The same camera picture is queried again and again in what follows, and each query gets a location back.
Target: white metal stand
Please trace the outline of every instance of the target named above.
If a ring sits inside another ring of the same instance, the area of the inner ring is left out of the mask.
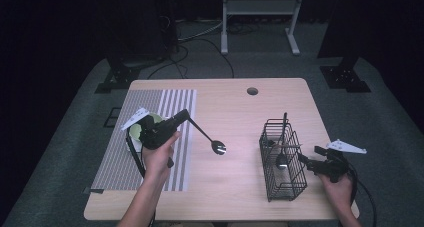
[[[294,55],[300,51],[294,39],[294,28],[302,0],[223,0],[221,53],[228,54],[227,18],[229,15],[292,15],[290,27],[285,29]]]

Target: gray carpet floor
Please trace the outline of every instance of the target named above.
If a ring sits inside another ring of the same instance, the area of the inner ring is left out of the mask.
[[[180,38],[215,24],[180,23]],[[179,68],[170,65],[161,69],[172,63],[165,61],[142,70],[139,79],[231,78],[232,72],[234,78],[305,79],[330,139],[368,150],[366,155],[345,156],[372,194],[378,226],[424,226],[423,134],[386,87],[379,72],[363,59],[355,65],[355,71],[371,93],[329,89],[319,67],[337,65],[340,58],[316,58],[326,24],[297,25],[295,38],[300,56],[291,54],[282,27],[286,25],[243,26],[241,32],[229,35],[229,54],[225,58],[231,67],[217,50],[219,32],[212,31],[198,40],[181,43],[183,47],[172,56],[178,61],[187,55],[179,62]],[[109,69],[106,60],[94,66],[4,226],[116,225],[115,221],[87,221],[83,216],[88,195],[82,191],[93,182],[112,133],[103,124],[113,107],[122,106],[127,92],[112,90],[110,94],[95,94]],[[360,189],[356,201],[361,222],[371,226],[373,211],[365,191]],[[291,222],[290,226],[337,226],[337,221]]]

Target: light wood tabletop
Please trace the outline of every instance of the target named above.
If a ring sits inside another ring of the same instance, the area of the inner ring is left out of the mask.
[[[256,95],[248,94],[256,88]],[[259,138],[268,119],[284,113],[297,132],[302,153],[323,159],[314,146],[330,141],[305,80],[299,78],[137,80],[130,90],[195,89],[195,122],[227,152],[216,155],[199,131],[192,136],[187,191],[164,191],[160,221],[285,221],[335,219],[321,181],[305,168],[307,188],[293,201],[268,202]],[[119,220],[135,191],[91,193],[88,220]],[[356,216],[359,210],[352,207]]]

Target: wire basket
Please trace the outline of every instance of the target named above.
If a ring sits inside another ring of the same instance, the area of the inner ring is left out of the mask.
[[[296,131],[284,119],[269,119],[259,139],[268,202],[294,200],[307,187],[298,153],[302,154]]]

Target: gray striped mat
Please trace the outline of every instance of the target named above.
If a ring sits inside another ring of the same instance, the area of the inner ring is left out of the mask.
[[[91,188],[136,190],[142,177],[127,150],[125,131],[121,131],[121,125],[141,107],[165,118],[187,109],[191,118],[195,119],[196,94],[196,90],[129,90]],[[174,144],[175,165],[164,191],[186,191],[188,187],[193,126],[185,121],[178,130],[181,137]]]

